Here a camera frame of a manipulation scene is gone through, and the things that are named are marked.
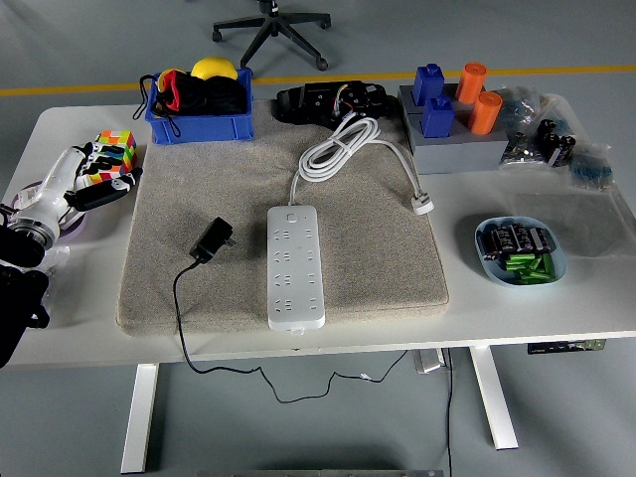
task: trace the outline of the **gray felt mat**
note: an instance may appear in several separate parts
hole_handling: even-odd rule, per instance
[[[175,332],[172,282],[217,216],[234,227],[238,244],[179,281],[184,323],[193,332],[268,329],[267,210],[287,205],[298,158],[331,131],[278,122],[271,101],[253,106],[252,141],[148,146],[116,318],[127,334]],[[380,119],[380,138],[410,158],[395,101],[392,111]],[[365,146],[327,182],[299,182],[296,203],[318,211],[325,326],[446,311],[435,240],[428,218],[412,211],[412,193],[399,160],[381,144]]]

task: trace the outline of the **power outlet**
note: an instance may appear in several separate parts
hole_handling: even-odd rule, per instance
[[[269,328],[302,334],[325,324],[318,215],[312,206],[267,211]]]

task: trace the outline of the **office chair base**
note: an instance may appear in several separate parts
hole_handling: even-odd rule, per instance
[[[245,68],[247,62],[251,60],[256,51],[268,37],[276,37],[282,33],[285,37],[298,45],[305,52],[311,55],[316,61],[316,68],[324,72],[329,68],[327,61],[322,57],[302,35],[300,35],[291,25],[298,23],[318,22],[320,28],[326,30],[331,27],[331,16],[328,13],[281,13],[276,15],[239,18],[226,22],[215,23],[212,32],[212,41],[215,43],[223,39],[220,29],[260,27],[256,37],[252,40],[247,51],[240,59],[240,67]]]

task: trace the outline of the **black connector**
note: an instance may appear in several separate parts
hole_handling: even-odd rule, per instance
[[[217,217],[192,247],[190,255],[199,263],[208,263],[223,245],[235,244],[231,236],[232,226]]]

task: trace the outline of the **plug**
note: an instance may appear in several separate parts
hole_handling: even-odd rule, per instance
[[[430,197],[428,197],[428,194],[425,192],[420,193],[418,196],[411,197],[410,203],[413,206],[413,211],[419,216],[428,214],[434,207],[433,201],[430,200]]]
[[[200,263],[208,263],[223,245],[232,246],[236,243],[231,236],[232,226],[217,217],[199,237],[190,250],[190,255]]]

